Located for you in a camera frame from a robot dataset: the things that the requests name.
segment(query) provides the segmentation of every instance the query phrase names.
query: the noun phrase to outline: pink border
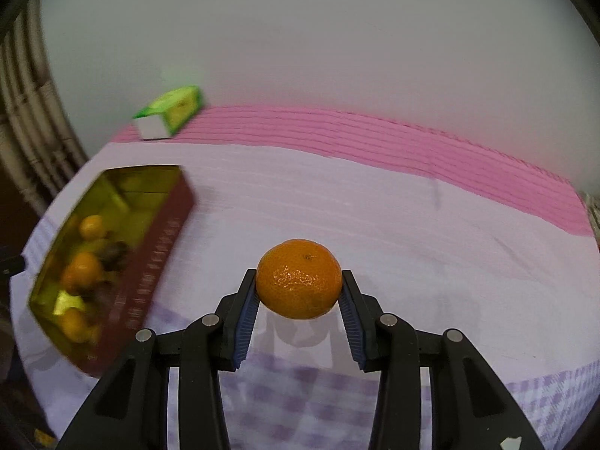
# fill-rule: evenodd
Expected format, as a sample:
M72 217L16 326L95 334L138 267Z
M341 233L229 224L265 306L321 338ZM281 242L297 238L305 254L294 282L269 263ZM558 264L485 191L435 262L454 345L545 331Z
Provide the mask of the pink border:
M112 139L139 140L132 125ZM432 177L569 233L593 235L585 208L566 179L438 130L339 111L218 106L192 118L167 141L284 147Z

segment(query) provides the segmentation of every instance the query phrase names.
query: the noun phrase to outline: purple checkered pattern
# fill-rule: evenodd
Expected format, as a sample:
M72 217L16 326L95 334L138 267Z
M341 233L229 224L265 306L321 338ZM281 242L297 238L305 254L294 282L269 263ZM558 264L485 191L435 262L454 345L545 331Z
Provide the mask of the purple checkered pattern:
M149 327L189 323L154 306ZM179 448L177 377L169 381L169 448ZM222 372L221 393L232 449L343 449L368 447L378 382L298 365L250 349L235 373ZM508 383L547 450L568 443L600 394L600 360L581 368ZM431 448L431 395L421 390L421 449Z

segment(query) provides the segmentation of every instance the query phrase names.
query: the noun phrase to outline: cardboard box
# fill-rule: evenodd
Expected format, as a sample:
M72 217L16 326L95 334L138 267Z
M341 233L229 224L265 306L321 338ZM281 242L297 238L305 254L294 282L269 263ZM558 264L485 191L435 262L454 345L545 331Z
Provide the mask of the cardboard box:
M175 135L204 106L197 86L184 86L160 96L133 117L144 140L169 138Z
M64 222L35 281L29 307L56 348L83 372L99 377L143 326L155 287L193 205L192 190L176 165L109 169L94 181ZM82 239L79 225L89 215L103 218L107 238ZM81 252L96 255L110 242L125 242L130 253L121 272L102 271L103 281L111 286L103 302L90 301L89 291L67 293L61 275L72 259ZM61 317L69 308L86 315L93 312L97 320L93 328L100 335L83 343L70 341L61 329Z

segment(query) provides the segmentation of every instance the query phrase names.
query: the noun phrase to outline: orange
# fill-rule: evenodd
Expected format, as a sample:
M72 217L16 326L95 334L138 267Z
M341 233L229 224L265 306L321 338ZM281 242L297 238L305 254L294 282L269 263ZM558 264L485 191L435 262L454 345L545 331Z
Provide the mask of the orange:
M73 269L75 284L83 288L99 281L102 275L102 264L92 252L78 253L68 268Z
M90 214L79 224L79 234L83 240L97 240L106 236L106 228L99 214Z
M61 329L74 343L85 343L89 339L89 326L85 313L77 308L69 308L61 316Z
M60 280L62 288L69 294L75 295L77 292L77 285L75 283L75 271L73 266L69 264L62 271L61 280Z
M294 238L269 250L256 269L256 292L272 311L294 320L327 313L341 291L333 254L311 240Z

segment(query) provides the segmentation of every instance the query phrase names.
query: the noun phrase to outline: tablecloth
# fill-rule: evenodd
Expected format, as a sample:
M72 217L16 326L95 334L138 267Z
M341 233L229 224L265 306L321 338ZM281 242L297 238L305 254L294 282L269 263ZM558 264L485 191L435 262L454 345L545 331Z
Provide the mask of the tablecloth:
M326 110L205 110L176 137L132 126L59 194L11 281L19 351L61 435L95 383L50 344L26 308L62 221L106 168L180 164L197 206L146 324L179 329L234 292L271 246L326 245L361 290L417 329L454 326L478 347L547 449L559 449L600 393L598 248L563 178L422 127ZM176 448L176 377L169 445ZM422 374L422 448L431 398ZM261 306L248 359L222 374L232 448L367 448L377 378L352 361L337 307L292 321Z

